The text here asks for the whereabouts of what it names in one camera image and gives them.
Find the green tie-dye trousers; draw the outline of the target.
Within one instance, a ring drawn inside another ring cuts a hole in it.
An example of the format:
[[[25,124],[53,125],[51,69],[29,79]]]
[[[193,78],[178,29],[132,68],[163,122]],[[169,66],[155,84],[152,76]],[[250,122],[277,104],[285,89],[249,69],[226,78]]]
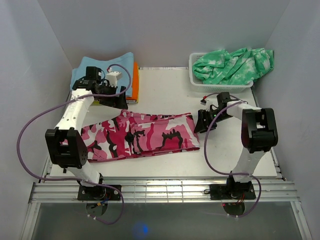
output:
[[[244,86],[255,82],[274,69],[272,49],[225,49],[204,54],[192,64],[194,76],[206,85]]]

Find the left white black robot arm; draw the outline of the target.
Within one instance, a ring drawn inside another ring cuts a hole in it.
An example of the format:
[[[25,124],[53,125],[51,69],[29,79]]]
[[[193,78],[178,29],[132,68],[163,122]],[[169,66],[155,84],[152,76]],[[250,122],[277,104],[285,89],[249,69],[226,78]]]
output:
[[[122,76],[120,71],[113,71],[110,66],[106,71],[96,66],[86,67],[85,75],[73,84],[71,98],[61,120],[55,128],[45,132],[51,162],[71,172],[80,185],[89,187],[88,193],[95,200],[106,195],[106,187],[100,184],[102,175],[88,161],[81,129],[94,101],[112,108],[127,109],[126,91],[129,87],[121,86],[117,92],[117,83]]]

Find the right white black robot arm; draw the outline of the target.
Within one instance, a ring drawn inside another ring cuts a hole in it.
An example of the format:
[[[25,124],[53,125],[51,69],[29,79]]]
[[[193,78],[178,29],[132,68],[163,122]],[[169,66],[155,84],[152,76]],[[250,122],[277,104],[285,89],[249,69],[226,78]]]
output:
[[[275,113],[272,108],[260,108],[248,104],[230,95],[221,92],[216,95],[217,107],[204,96],[200,101],[206,108],[198,111],[195,133],[204,133],[204,156],[208,155],[207,144],[210,131],[215,130],[218,122],[230,118],[241,121],[242,152],[235,168],[225,173],[226,184],[219,191],[232,199],[237,199],[244,193],[252,192],[253,173],[261,158],[278,143],[278,131]]]

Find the orange folded trousers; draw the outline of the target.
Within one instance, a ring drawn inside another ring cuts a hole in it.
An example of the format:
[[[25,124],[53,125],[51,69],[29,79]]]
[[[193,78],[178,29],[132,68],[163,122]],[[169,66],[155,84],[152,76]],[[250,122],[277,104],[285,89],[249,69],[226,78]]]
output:
[[[126,98],[139,99],[139,85],[140,75],[139,66],[137,62],[133,63],[133,78],[132,78],[132,96],[126,96]]]

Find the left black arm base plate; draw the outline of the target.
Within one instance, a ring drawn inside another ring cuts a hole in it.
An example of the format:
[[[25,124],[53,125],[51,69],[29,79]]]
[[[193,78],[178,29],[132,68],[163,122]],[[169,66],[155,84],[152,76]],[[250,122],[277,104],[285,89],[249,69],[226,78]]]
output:
[[[101,186],[80,186],[78,189],[77,200],[78,201],[119,201],[121,185],[111,185],[109,187]]]

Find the white plastic basket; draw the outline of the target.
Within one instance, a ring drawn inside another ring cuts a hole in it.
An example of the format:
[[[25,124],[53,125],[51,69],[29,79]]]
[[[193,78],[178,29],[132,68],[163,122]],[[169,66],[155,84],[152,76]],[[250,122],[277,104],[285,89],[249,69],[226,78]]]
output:
[[[254,85],[253,81],[250,81],[246,85],[203,84],[203,82],[194,75],[192,66],[200,57],[204,56],[205,54],[205,52],[194,52],[189,55],[188,72],[190,83],[194,91],[200,93],[230,92],[233,94],[238,94]]]

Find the light blue folded trousers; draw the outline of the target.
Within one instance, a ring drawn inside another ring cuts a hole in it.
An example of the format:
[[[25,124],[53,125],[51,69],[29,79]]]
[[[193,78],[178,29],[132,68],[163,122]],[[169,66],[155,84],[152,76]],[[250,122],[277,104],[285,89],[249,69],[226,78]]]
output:
[[[76,80],[79,80],[80,78],[84,77],[86,75],[86,67],[97,67],[102,69],[105,73],[107,73],[107,68],[112,64],[118,64],[123,66],[128,70],[130,73],[131,78],[133,77],[133,70],[134,70],[134,54],[132,52],[127,52],[122,56],[119,56],[117,58],[111,59],[111,60],[96,60],[87,56],[84,56],[80,62],[80,65],[78,68],[74,68],[72,70],[72,76],[70,81],[70,89],[72,90],[72,87]],[[119,67],[119,66],[112,66],[111,69],[113,71],[118,71],[122,73],[122,78],[118,80],[117,86],[121,87],[127,87],[129,84],[129,76],[126,73],[126,71]],[[130,86],[130,88],[126,91],[126,97],[132,97],[133,88]]]

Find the aluminium frame rail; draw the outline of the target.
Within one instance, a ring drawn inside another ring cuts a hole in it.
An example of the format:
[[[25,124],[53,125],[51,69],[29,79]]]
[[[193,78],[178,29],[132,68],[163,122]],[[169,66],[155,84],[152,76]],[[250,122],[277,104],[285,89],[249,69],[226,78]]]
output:
[[[224,179],[112,179],[112,184],[122,186],[125,203],[208,203],[204,191],[210,184],[221,184]],[[312,239],[298,192],[292,181],[261,179],[260,202],[289,202],[302,239]],[[32,186],[27,213],[21,234],[22,240],[33,235],[42,203],[78,202],[79,185],[73,181],[45,181]]]

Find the yellow patterned folded trousers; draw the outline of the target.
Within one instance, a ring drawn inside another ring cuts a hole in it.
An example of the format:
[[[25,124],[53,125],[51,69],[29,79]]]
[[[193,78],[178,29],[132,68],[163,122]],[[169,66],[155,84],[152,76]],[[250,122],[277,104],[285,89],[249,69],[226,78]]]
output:
[[[126,98],[126,103],[127,104],[137,104],[139,102],[139,99],[133,99],[133,98]],[[91,104],[92,106],[101,106],[100,102],[98,100],[94,100],[93,103]]]

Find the pink camouflage trousers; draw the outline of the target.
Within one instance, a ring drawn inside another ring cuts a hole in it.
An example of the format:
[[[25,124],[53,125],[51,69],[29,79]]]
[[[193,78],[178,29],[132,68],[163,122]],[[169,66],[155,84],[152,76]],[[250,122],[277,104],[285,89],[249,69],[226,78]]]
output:
[[[80,135],[90,162],[111,162],[200,149],[191,113],[146,114],[128,110],[83,127]]]

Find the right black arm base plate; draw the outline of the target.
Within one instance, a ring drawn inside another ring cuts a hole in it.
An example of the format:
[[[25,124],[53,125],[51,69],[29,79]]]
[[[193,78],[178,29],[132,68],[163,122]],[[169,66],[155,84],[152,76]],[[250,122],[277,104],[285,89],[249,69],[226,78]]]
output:
[[[210,184],[209,195],[211,200],[255,200],[256,194],[252,183],[247,186],[230,186],[227,184]]]

